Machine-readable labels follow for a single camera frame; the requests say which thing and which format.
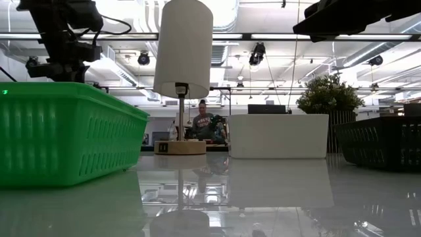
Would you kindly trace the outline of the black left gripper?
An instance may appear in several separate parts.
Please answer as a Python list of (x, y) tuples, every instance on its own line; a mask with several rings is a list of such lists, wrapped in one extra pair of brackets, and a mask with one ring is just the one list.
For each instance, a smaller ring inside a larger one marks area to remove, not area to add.
[(92, 63), (101, 58), (102, 47), (89, 43), (71, 41), (67, 43), (44, 43), (49, 58), (40, 63), (30, 56), (25, 67), (32, 78), (47, 77), (54, 82), (85, 82), (85, 73)]

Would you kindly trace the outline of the green plastic basket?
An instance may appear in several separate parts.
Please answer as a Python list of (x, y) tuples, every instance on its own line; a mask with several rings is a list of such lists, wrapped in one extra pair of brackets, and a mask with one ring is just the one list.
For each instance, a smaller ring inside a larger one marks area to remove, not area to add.
[(148, 118), (87, 84), (0, 82), (0, 188), (73, 186), (128, 169)]

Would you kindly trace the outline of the white plastic bin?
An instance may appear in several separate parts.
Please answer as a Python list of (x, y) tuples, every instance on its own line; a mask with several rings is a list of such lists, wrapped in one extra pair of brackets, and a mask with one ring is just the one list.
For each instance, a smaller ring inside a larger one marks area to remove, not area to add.
[(229, 153), (238, 159), (323, 159), (328, 122), (325, 114), (232, 115)]

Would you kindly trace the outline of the overhead rig light bar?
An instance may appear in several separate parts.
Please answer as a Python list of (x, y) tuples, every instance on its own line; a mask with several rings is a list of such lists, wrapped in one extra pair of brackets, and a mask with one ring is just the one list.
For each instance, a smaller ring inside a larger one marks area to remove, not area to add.
[[(0, 40), (33, 41), (40, 40), (37, 33), (0, 32)], [(99, 41), (157, 41), (159, 33), (132, 33), (124, 35), (101, 34)], [(215, 33), (214, 41), (310, 41), (309, 36), (297, 34), (252, 34), (252, 33)], [(421, 34), (357, 34), (339, 35), (327, 41), (360, 41), (360, 42), (418, 42)]]

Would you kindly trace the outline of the white shade wooden base lamp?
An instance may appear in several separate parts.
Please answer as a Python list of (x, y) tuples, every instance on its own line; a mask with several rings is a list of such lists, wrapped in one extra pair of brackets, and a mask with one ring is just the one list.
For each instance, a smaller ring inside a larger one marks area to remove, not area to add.
[(178, 139), (154, 144), (157, 155), (203, 155), (204, 141), (186, 141), (187, 99), (210, 91), (213, 14), (200, 0), (170, 0), (162, 10), (153, 91), (178, 100)]

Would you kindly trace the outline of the person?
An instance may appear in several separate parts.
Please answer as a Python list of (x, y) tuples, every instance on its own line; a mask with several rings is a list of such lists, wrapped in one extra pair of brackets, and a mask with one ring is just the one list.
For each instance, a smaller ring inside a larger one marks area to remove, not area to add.
[(199, 102), (199, 114), (193, 119), (193, 135), (198, 140), (210, 140), (214, 144), (226, 143), (224, 118), (207, 112), (204, 99)]

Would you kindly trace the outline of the black horizontal rig bar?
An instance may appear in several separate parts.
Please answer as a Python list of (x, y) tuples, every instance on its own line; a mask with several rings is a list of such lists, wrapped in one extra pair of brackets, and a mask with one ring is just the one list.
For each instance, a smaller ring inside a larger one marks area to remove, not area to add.
[[(120, 90), (120, 91), (134, 91), (134, 90), (151, 90), (153, 91), (152, 87), (110, 87), (110, 86), (101, 86), (102, 90)], [(308, 88), (300, 88), (300, 87), (210, 87), (209, 91), (214, 90), (227, 90), (227, 91), (304, 91)], [(353, 88), (356, 91), (360, 92), (382, 92), (382, 91), (420, 91), (421, 87), (392, 87), (392, 88)]]

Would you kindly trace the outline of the black computer monitor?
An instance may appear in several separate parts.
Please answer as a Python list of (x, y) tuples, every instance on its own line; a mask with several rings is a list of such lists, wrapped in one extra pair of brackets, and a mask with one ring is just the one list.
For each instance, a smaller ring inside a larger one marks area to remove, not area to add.
[(247, 106), (247, 112), (250, 115), (287, 114), (286, 107), (284, 105), (257, 105), (257, 104), (249, 104)]
[(407, 103), (403, 109), (405, 117), (421, 117), (421, 103)]

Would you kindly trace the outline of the green plant in striped pot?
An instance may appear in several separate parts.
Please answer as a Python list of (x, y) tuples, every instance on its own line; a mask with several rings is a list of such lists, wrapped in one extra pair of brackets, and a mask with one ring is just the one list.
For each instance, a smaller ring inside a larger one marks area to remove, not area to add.
[(329, 116), (327, 152), (341, 151), (335, 126), (355, 122), (355, 110), (364, 105), (357, 90), (342, 82), (338, 75), (318, 76), (305, 84), (306, 90), (297, 100), (297, 107), (306, 114)]

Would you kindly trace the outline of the black plastic basket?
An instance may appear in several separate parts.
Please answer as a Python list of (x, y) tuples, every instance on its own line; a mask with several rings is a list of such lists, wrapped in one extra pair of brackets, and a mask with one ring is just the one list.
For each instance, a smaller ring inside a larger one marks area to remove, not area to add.
[(345, 160), (360, 167), (421, 172), (421, 117), (378, 117), (334, 127)]

